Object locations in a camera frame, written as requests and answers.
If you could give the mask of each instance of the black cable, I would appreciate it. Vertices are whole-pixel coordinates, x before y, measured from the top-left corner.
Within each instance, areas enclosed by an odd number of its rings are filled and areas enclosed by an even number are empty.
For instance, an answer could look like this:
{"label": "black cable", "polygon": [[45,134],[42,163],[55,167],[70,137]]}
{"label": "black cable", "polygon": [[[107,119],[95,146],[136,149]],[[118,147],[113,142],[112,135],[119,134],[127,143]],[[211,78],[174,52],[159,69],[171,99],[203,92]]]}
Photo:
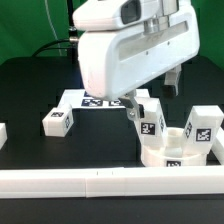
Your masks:
{"label": "black cable", "polygon": [[41,48],[39,48],[37,51],[35,51],[32,55],[32,57],[36,57],[41,51],[44,51],[45,49],[48,49],[48,47],[55,45],[55,44],[59,44],[59,43],[66,43],[69,42],[69,39],[60,39],[60,40],[55,40],[52,41],[48,44],[43,45]]}
{"label": "black cable", "polygon": [[39,53],[41,53],[43,51],[48,51],[48,50],[63,50],[63,49],[68,50],[68,49],[71,49],[71,47],[48,47],[48,48],[42,49],[42,51],[40,51]]}

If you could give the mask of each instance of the white cube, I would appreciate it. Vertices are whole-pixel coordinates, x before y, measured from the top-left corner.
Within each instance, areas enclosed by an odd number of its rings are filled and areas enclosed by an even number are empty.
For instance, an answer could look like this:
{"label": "white cube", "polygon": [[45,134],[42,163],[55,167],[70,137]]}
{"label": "white cube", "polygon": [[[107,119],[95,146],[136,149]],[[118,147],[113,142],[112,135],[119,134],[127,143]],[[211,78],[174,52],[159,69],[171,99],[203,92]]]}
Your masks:
{"label": "white cube", "polygon": [[135,122],[141,144],[150,147],[165,147],[167,128],[159,99],[137,98],[136,101],[144,107],[145,117]]}
{"label": "white cube", "polygon": [[64,137],[74,123],[71,106],[53,108],[42,122],[46,136]]}
{"label": "white cube", "polygon": [[6,127],[4,123],[0,123],[0,149],[7,140]]}
{"label": "white cube", "polygon": [[181,138],[183,154],[208,154],[223,118],[218,106],[194,106]]}

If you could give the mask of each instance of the black table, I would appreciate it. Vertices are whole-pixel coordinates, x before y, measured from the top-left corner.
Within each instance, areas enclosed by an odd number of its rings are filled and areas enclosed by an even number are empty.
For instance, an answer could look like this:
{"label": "black table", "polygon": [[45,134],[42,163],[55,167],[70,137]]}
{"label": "black table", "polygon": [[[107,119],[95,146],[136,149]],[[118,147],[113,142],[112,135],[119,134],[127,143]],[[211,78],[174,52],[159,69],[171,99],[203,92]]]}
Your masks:
{"label": "black table", "polygon": [[[164,76],[142,86],[159,97],[167,126],[184,127],[192,105],[224,109],[224,72],[204,57],[183,66],[179,96],[163,97]],[[67,58],[15,58],[0,67],[0,122],[8,141],[0,169],[142,166],[140,145],[124,109],[73,110],[65,138],[46,137],[42,119],[64,89],[82,88]],[[213,154],[210,164],[218,164]],[[223,223],[223,195],[0,200],[6,223]]]}

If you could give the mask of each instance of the white robot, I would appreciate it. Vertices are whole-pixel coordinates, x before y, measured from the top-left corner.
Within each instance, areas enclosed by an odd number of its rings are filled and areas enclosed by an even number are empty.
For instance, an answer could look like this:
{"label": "white robot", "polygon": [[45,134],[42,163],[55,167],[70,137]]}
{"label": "white robot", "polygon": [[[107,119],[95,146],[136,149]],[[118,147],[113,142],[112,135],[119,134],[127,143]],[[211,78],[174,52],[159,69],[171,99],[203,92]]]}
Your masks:
{"label": "white robot", "polygon": [[121,100],[135,122],[143,164],[206,165],[223,120],[218,107],[194,107],[185,130],[166,128],[159,100],[135,95],[136,88],[164,73],[165,85],[178,94],[181,63],[199,50],[191,1],[89,0],[73,19],[85,31],[78,45],[85,89],[98,99]]}

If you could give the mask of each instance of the green wall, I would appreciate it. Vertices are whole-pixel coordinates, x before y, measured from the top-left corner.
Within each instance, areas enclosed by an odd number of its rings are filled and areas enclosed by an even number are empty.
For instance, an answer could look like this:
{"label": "green wall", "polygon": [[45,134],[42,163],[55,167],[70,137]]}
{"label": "green wall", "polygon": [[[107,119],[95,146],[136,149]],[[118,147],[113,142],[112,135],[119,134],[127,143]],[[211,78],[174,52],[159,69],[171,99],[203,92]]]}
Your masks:
{"label": "green wall", "polygon": [[[78,7],[85,0],[73,0]],[[192,0],[199,20],[200,55],[224,69],[224,1]],[[67,38],[68,19],[65,0],[48,0],[58,38]],[[54,40],[44,0],[0,0],[0,64],[13,57],[30,56]],[[42,55],[59,55],[58,51]]]}

